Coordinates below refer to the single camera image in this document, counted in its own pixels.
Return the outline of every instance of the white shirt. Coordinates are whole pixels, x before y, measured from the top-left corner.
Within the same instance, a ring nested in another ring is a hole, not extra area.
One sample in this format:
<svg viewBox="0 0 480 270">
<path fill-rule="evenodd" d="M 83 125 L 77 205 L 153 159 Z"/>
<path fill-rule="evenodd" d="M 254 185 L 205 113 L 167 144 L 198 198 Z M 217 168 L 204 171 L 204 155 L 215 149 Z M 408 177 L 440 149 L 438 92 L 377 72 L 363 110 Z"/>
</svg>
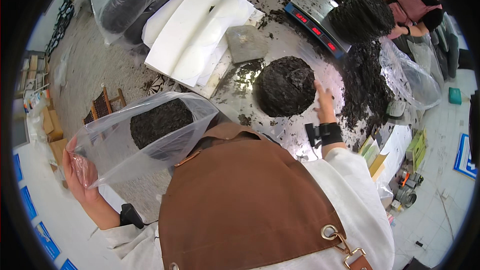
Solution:
<svg viewBox="0 0 480 270">
<path fill-rule="evenodd" d="M 350 249 L 363 248 L 374 270 L 391 270 L 395 256 L 393 234 L 365 159 L 349 150 L 334 148 L 325 159 L 303 165 L 335 208 Z M 109 249 L 118 255 L 126 269 L 163 270 L 157 222 L 142 230 L 130 224 L 102 233 L 110 243 Z M 345 256 L 330 248 L 261 268 L 343 270 Z"/>
</svg>

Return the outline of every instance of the white wall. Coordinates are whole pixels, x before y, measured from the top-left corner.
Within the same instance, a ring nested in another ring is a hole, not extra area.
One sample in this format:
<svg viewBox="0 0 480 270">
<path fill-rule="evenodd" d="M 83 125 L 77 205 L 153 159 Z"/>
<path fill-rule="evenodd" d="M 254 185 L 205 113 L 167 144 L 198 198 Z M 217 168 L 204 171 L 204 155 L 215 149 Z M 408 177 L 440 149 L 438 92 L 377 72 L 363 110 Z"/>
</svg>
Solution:
<svg viewBox="0 0 480 270">
<path fill-rule="evenodd" d="M 45 51 L 45 46 L 52 37 L 59 8 L 62 4 L 63 0 L 53 0 L 45 15 L 40 15 L 28 41 L 27 50 Z"/>
<path fill-rule="evenodd" d="M 428 147 L 418 173 L 425 180 L 415 188 L 417 201 L 412 207 L 395 214 L 393 270 L 403 269 L 412 257 L 435 267 L 451 247 L 452 233 L 457 236 L 470 205 L 475 181 L 453 170 L 460 133 L 469 133 L 470 102 L 449 103 L 449 87 L 459 88 L 470 97 L 477 90 L 475 73 L 458 69 L 456 80 L 443 87 L 442 102 L 424 114 L 421 125 L 427 129 Z M 440 197 L 444 190 L 449 193 L 446 199 Z"/>
<path fill-rule="evenodd" d="M 120 259 L 107 249 L 101 231 L 73 196 L 55 180 L 47 159 L 34 149 L 33 144 L 17 148 L 13 153 L 19 154 L 24 177 L 19 188 L 27 186 L 38 214 L 32 225 L 43 222 L 61 250 L 54 260 L 55 265 L 60 268 L 68 258 L 79 270 L 122 269 Z M 110 187 L 101 190 L 102 194 L 105 192 L 108 193 L 105 199 L 120 211 L 124 201 Z"/>
</svg>

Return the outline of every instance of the scale platform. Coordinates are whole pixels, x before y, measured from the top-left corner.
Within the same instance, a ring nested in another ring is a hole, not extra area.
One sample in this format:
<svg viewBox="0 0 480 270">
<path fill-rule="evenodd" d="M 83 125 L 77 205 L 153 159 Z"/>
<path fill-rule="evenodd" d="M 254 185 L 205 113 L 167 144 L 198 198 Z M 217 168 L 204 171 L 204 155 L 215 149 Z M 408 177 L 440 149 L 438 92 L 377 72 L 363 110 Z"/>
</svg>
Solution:
<svg viewBox="0 0 480 270">
<path fill-rule="evenodd" d="M 335 0 L 290 0 L 284 9 L 317 37 L 338 59 L 352 47 L 338 37 L 327 17 L 327 14 L 338 6 Z"/>
</svg>

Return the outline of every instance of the red led display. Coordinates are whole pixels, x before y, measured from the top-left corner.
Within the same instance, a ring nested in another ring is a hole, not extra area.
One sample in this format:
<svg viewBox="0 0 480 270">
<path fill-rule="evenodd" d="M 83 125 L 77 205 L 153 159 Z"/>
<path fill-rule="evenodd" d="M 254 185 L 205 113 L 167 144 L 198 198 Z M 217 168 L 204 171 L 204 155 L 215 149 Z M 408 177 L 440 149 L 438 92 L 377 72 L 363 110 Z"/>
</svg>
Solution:
<svg viewBox="0 0 480 270">
<path fill-rule="evenodd" d="M 297 16 L 298 19 L 302 20 L 303 23 L 307 22 L 307 19 L 305 19 L 305 17 L 302 16 L 300 13 L 295 14 L 295 16 Z"/>
<path fill-rule="evenodd" d="M 312 30 L 314 33 L 316 33 L 317 36 L 320 36 L 320 35 L 322 34 L 316 27 L 312 28 L 311 30 Z"/>
</svg>

